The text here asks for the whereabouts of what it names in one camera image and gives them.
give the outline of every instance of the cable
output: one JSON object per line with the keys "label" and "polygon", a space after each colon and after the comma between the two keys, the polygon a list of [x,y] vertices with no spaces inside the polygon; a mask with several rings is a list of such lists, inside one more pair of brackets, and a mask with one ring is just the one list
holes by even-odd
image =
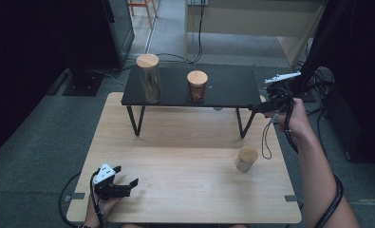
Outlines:
{"label": "cable", "polygon": [[63,200],[63,194],[65,192],[65,190],[67,189],[67,187],[69,186],[69,184],[74,181],[74,179],[76,179],[78,176],[81,175],[81,172],[77,173],[76,175],[74,175],[65,185],[65,187],[63,188],[63,190],[61,191],[60,193],[60,197],[59,197],[59,212],[60,212],[60,217],[63,219],[63,221],[69,225],[70,227],[78,227],[78,225],[72,223],[71,221],[69,221],[66,216],[64,215],[63,213],[63,204],[62,204],[62,200]]}
{"label": "cable", "polygon": [[[128,67],[126,67],[126,68],[123,68],[123,69],[121,70],[121,72],[126,71],[126,70],[128,70],[128,69],[131,69],[131,68],[134,67],[134,66],[135,66],[135,65],[133,65],[133,66],[128,66]],[[102,75],[111,78],[113,81],[115,81],[115,82],[118,83],[118,84],[121,84],[121,85],[123,85],[123,86],[126,86],[125,83],[122,83],[122,82],[116,80],[116,79],[115,79],[112,75],[110,75],[110,74],[103,73],[103,72],[101,72],[101,71],[99,71],[99,70],[97,70],[97,69],[91,69],[91,70],[92,70],[92,71],[95,71],[95,72],[97,72],[97,73],[101,73]]]}
{"label": "cable", "polygon": [[291,120],[291,113],[293,112],[293,104],[294,104],[293,97],[290,92],[288,92],[285,88],[278,86],[278,85],[269,86],[267,87],[267,90],[269,91],[270,94],[272,94],[271,90],[279,90],[282,92],[282,93],[276,93],[270,96],[274,97],[277,103],[280,103],[278,100],[283,99],[284,104],[283,105],[278,104],[278,106],[281,106],[279,109],[279,112],[286,113],[285,122],[284,122],[284,134],[288,140],[288,143],[291,145],[291,148],[293,148],[294,151],[297,153],[297,147],[293,143],[293,140],[291,139],[291,130],[289,128],[289,122]]}
{"label": "cable", "polygon": [[195,26],[194,18],[195,18],[196,15],[194,14],[194,8],[195,8],[195,5],[196,5],[196,0],[190,0],[190,1],[191,1],[191,4],[193,5],[191,7],[191,13],[193,14],[191,22],[192,22],[192,27],[193,27],[193,50],[195,50],[196,49],[196,42],[195,42],[196,36],[195,36],[195,33],[194,33],[194,26]]}
{"label": "cable", "polygon": [[[169,54],[169,53],[159,53],[159,54],[156,54],[157,56],[160,56],[160,55],[169,55],[169,56],[173,56],[173,57],[177,57],[179,59],[182,59],[184,60],[183,57],[181,56],[178,56],[178,55],[175,55],[175,54]],[[190,60],[186,60],[186,61],[166,61],[166,62],[171,62],[171,63],[182,63],[182,64],[193,64],[194,62],[190,61]]]}
{"label": "cable", "polygon": [[314,70],[311,74],[306,76],[306,79],[301,85],[302,91],[310,91],[315,88],[321,99],[324,99],[327,94],[330,92],[332,86],[335,86],[334,77],[332,76],[329,81],[325,79],[325,75],[321,71],[321,66]]}
{"label": "cable", "polygon": [[317,107],[315,110],[312,110],[312,111],[307,111],[308,112],[308,114],[307,114],[307,116],[310,116],[310,115],[312,115],[312,114],[314,114],[314,113],[317,113],[317,112],[319,112],[319,111],[321,111],[321,110],[323,110],[323,107]]}
{"label": "cable", "polygon": [[93,193],[93,178],[96,175],[98,175],[98,173],[99,173],[100,170],[101,169],[98,168],[98,170],[96,172],[94,172],[92,174],[92,176],[90,177],[89,190],[90,190],[90,197],[92,198],[93,208],[95,209],[95,214],[98,216],[100,227],[104,228],[103,211],[102,211],[102,208],[99,205],[99,199],[98,199],[98,203],[96,203],[95,194]]}
{"label": "cable", "polygon": [[199,59],[201,58],[201,55],[202,55],[201,30],[202,30],[202,17],[204,15],[204,9],[205,9],[204,3],[205,3],[205,1],[201,0],[201,6],[200,6],[201,14],[200,14],[200,19],[199,19],[199,27],[198,27],[198,54],[197,54],[197,57],[194,59],[194,61],[188,61],[188,63],[192,63],[192,64],[197,63],[199,61]]}
{"label": "cable", "polygon": [[309,58],[309,42],[313,42],[313,38],[309,38],[308,41],[306,42],[306,58]]}
{"label": "cable", "polygon": [[[266,159],[266,160],[270,160],[272,158],[272,152],[271,152],[271,150],[270,150],[270,148],[268,147],[268,144],[267,144],[267,133],[268,133],[268,129],[270,129],[270,125],[273,124],[273,120],[272,119],[264,127],[263,135],[262,135],[262,140],[261,140],[261,154],[262,154],[263,158]],[[270,156],[269,157],[265,157],[265,155],[264,155],[264,141],[265,141],[265,145],[267,146],[268,151],[270,152]]]}
{"label": "cable", "polygon": [[320,217],[320,219],[318,220],[317,224],[315,225],[316,228],[323,227],[326,224],[328,219],[334,213],[335,209],[337,209],[339,203],[341,202],[342,196],[344,195],[344,186],[342,185],[341,181],[337,178],[337,176],[334,175],[334,178],[337,184],[337,193],[335,199],[332,201],[331,205],[324,213],[324,215]]}

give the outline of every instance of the wooden table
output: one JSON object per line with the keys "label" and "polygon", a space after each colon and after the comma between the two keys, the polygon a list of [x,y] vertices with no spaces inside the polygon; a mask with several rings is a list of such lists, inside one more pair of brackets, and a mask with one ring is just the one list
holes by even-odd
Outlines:
{"label": "wooden table", "polygon": [[[301,214],[275,132],[267,140],[272,159],[259,156],[248,173],[234,166],[238,149],[253,145],[269,119],[256,115],[241,139],[235,111],[209,107],[156,107],[145,112],[144,130],[134,135],[122,93],[111,93],[75,189],[88,194],[94,171],[108,163],[122,166],[114,183],[140,182],[108,217],[114,222],[297,223]],[[242,118],[251,112],[242,110]],[[71,221],[84,220],[87,197],[74,199]]]}

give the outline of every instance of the black table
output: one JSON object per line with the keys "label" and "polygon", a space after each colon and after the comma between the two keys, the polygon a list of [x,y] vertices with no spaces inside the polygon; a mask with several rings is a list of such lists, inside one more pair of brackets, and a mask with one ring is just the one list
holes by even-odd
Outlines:
{"label": "black table", "polygon": [[[188,99],[187,74],[193,70],[201,70],[208,75],[205,98],[202,102],[192,102]],[[159,71],[161,96],[160,101],[155,104],[149,104],[145,101],[138,69],[136,67],[132,68],[128,76],[127,86],[122,96],[122,105],[127,107],[131,124],[137,136],[141,132],[143,113],[146,106],[191,106],[235,108],[240,137],[245,137],[256,111],[252,110],[252,115],[243,129],[239,108],[250,109],[254,105],[261,104],[258,87],[251,69],[162,67]],[[131,107],[133,105],[142,106],[138,127]]]}

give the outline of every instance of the wooden lid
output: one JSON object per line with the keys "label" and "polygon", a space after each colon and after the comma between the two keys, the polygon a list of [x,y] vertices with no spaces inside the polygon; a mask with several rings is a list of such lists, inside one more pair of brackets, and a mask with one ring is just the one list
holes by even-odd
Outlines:
{"label": "wooden lid", "polygon": [[187,75],[187,80],[192,86],[202,86],[208,81],[206,73],[194,70]]}
{"label": "wooden lid", "polygon": [[240,158],[245,162],[255,162],[258,158],[258,153],[251,145],[245,145],[240,148]]}
{"label": "wooden lid", "polygon": [[137,58],[137,65],[142,68],[152,68],[158,63],[159,58],[154,54],[142,54]]}

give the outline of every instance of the glass jar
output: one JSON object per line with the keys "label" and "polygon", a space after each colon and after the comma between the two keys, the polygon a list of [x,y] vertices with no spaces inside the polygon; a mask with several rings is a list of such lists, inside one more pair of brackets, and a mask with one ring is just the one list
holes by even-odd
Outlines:
{"label": "glass jar", "polygon": [[201,102],[205,97],[205,85],[208,81],[206,73],[194,70],[187,75],[188,97],[193,102]]}
{"label": "glass jar", "polygon": [[137,58],[140,80],[145,101],[154,104],[160,101],[159,58],[153,54],[142,54]]}

